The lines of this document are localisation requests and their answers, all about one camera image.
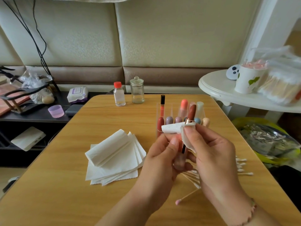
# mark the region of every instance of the folded napkin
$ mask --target folded napkin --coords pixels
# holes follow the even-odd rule
[[[132,133],[120,129],[100,144],[91,144],[85,153],[88,158],[86,180],[103,186],[113,181],[136,178],[142,167],[145,150]]]
[[[192,126],[195,129],[195,122],[191,122],[188,124],[185,124],[185,122],[181,123],[175,123],[175,124],[167,124],[167,125],[162,125],[162,131],[163,133],[180,133],[182,136],[182,141],[186,145],[186,147],[190,150],[192,150],[195,153],[194,147],[190,143],[189,139],[187,138],[185,132],[184,132],[184,127],[185,126]]]

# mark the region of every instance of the cup with green leaf print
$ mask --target cup with green leaf print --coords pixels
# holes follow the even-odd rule
[[[234,90],[243,94],[252,93],[265,72],[266,68],[257,70],[240,66]]]

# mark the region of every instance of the purple wet wipes label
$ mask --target purple wet wipes label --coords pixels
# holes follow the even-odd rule
[[[81,91],[82,91],[81,87],[74,88],[74,89],[72,90],[72,94],[78,94],[78,93],[81,93]]]

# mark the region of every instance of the stack of paper towels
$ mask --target stack of paper towels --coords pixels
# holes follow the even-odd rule
[[[138,177],[137,169],[142,167],[146,152],[134,134],[120,129],[101,143],[91,144],[85,155],[89,160],[86,180],[104,186]]]

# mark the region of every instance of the aluminum foil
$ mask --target aluminum foil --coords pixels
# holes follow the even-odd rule
[[[254,151],[264,156],[279,158],[301,148],[294,138],[267,125],[250,122],[239,128],[239,132]]]

